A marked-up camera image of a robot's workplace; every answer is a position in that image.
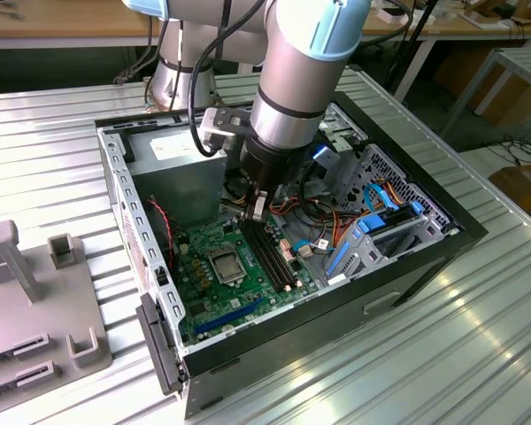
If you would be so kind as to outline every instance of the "electronic equipment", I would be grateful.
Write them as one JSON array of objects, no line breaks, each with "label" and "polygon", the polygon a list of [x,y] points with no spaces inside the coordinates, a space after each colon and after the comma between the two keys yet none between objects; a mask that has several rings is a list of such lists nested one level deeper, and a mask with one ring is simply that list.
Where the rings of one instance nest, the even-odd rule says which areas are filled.
[{"label": "electronic equipment", "polygon": [[487,234],[342,93],[265,221],[243,219],[240,139],[208,159],[184,111],[96,125],[142,330],[186,417],[403,304]]}]

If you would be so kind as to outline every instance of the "ventilation grille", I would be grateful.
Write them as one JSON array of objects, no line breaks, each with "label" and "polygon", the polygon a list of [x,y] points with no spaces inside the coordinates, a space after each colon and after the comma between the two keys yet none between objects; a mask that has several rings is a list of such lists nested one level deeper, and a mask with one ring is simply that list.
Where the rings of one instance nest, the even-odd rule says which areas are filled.
[{"label": "ventilation grille", "polygon": [[[410,186],[404,177],[396,172],[388,161],[371,146],[366,147],[362,154],[357,152],[358,168],[351,176],[351,185],[348,186],[347,193],[341,197],[338,205],[343,210],[367,210],[364,200],[364,189],[370,183],[378,183],[381,179],[387,180],[395,189],[399,198],[406,203],[419,201],[425,208],[425,215],[432,215],[441,227],[446,226],[450,220],[433,204],[431,204],[422,194]],[[381,200],[374,190],[370,190],[370,200],[372,205]]]}]

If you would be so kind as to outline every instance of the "workbench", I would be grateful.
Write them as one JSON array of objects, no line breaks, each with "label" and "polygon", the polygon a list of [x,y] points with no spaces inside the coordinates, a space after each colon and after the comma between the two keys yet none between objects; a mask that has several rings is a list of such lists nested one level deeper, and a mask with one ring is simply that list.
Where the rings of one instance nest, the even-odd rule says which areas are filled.
[{"label": "workbench", "polygon": [[[217,83],[226,102],[248,101],[258,76]],[[531,423],[531,220],[366,74],[347,69],[338,89],[489,234],[413,300],[189,423]],[[22,249],[64,232],[83,238],[114,357],[0,413],[0,425],[181,423],[135,317],[93,125],[141,113],[142,97],[141,83],[0,95],[0,220],[16,220]]]}]

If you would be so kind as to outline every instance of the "cardboard box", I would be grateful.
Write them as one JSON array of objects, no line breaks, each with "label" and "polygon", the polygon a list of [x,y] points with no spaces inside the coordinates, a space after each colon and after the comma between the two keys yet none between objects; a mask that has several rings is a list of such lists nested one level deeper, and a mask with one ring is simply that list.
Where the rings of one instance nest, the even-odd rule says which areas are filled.
[{"label": "cardboard box", "polygon": [[531,216],[531,166],[508,166],[489,180]]}]

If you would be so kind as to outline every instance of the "wire bundle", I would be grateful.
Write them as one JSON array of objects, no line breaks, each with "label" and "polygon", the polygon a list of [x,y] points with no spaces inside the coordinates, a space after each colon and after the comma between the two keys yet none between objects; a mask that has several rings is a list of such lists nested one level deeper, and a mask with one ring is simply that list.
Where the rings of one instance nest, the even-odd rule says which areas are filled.
[{"label": "wire bundle", "polygon": [[[515,166],[522,166],[524,164],[531,164],[531,143],[525,142],[523,140],[515,139],[512,135],[504,135],[503,139],[499,142],[486,143],[482,145],[483,147],[488,148],[494,155],[498,156],[501,159],[506,160],[510,164]],[[502,146],[507,154],[510,156],[506,157],[504,154],[500,154],[492,149],[492,146]],[[528,155],[527,158],[523,158],[517,155],[517,152],[522,152]]]}]

